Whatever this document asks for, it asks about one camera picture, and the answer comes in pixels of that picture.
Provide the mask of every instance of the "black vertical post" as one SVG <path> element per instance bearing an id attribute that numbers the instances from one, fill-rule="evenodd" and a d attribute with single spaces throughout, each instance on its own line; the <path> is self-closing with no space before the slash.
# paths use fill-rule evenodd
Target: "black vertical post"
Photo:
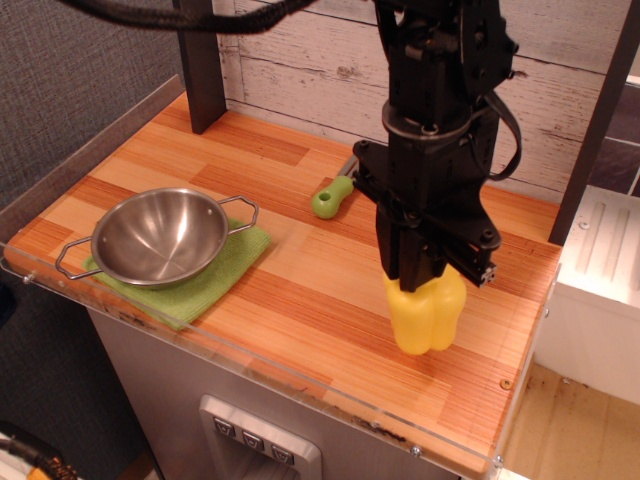
<path id="1" fill-rule="evenodd" d="M 212 13 L 211 0 L 173 0 L 175 8 Z M 178 32 L 180 56 L 191 113 L 191 129 L 203 133 L 227 111 L 220 52 L 215 33 Z"/>
<path id="2" fill-rule="evenodd" d="M 596 108 L 587 128 L 578 159 L 571 172 L 560 211 L 551 230 L 549 237 L 551 243 L 564 245 L 571 230 L 571 224 L 580 206 L 584 190 L 587 188 L 593 165 L 638 51 L 638 43 L 640 42 L 638 19 L 640 19 L 640 0 L 631 0 L 618 45 L 611 58 L 607 76 L 596 102 Z"/>

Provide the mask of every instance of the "green handle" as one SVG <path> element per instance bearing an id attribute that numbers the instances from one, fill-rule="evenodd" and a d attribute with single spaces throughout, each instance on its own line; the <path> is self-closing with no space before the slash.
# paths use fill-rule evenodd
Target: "green handle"
<path id="1" fill-rule="evenodd" d="M 351 195 L 351 192 L 353 192 L 353 179 L 344 175 L 336 177 L 331 185 L 320 190 L 311 199 L 313 213 L 325 220 L 333 218 L 338 213 L 342 200 Z"/>

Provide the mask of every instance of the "green cloth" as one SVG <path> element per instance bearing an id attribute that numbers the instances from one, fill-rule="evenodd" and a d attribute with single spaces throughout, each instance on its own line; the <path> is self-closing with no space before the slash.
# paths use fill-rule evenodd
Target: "green cloth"
<path id="1" fill-rule="evenodd" d="M 230 230 L 240 225 L 240 222 L 229 219 Z M 184 283 L 160 290 L 129 285 L 105 273 L 99 273 L 94 278 L 140 304 L 141 310 L 153 318 L 174 330 L 181 330 L 227 293 L 270 242 L 269 235 L 256 226 L 229 235 L 224 248 L 201 273 Z M 98 268 L 93 257 L 86 259 L 83 266 L 87 270 Z"/>

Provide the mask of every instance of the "white wooden wall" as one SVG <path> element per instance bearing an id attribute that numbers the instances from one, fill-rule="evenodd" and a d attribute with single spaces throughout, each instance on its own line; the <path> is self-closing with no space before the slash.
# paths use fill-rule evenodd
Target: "white wooden wall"
<path id="1" fill-rule="evenodd" d="M 213 0 L 220 14 L 256 0 Z M 516 77 L 498 92 L 520 121 L 524 155 L 503 188 L 559 203 L 630 0 L 503 0 L 520 44 Z M 387 141 L 387 63 L 368 0 L 319 0 L 266 34 L 220 36 L 230 109 L 345 143 Z M 500 169 L 514 149 L 501 129 Z"/>

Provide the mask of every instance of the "wooden floor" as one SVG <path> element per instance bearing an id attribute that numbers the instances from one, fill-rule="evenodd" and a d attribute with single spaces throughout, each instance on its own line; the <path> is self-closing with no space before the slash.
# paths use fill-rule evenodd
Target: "wooden floor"
<path id="1" fill-rule="evenodd" d="M 640 406 L 534 365 L 504 458 L 534 480 L 640 479 Z"/>

